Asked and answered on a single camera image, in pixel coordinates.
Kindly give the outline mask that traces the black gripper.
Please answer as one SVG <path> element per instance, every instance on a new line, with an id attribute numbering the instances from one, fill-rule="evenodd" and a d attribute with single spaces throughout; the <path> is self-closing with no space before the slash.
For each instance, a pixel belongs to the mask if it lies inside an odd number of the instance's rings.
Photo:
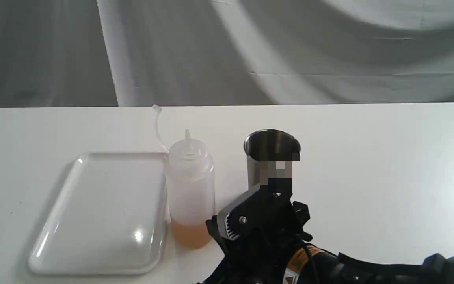
<path id="1" fill-rule="evenodd" d="M 308 205 L 294 201 L 292 178 L 270 177 L 230 202 L 206 221 L 210 236 L 224 253 L 204 284 L 286 284 L 285 272 L 303 254 L 295 273 L 314 282 L 314 260 L 303 229 Z"/>

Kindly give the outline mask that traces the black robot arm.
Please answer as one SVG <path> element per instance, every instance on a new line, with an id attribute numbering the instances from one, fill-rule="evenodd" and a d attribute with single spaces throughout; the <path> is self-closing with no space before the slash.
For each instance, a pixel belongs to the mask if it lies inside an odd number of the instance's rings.
<path id="1" fill-rule="evenodd" d="M 420 265 L 366 262 L 311 244 L 291 178 L 254 185 L 205 224 L 224 257 L 206 284 L 454 284 L 454 256 Z"/>

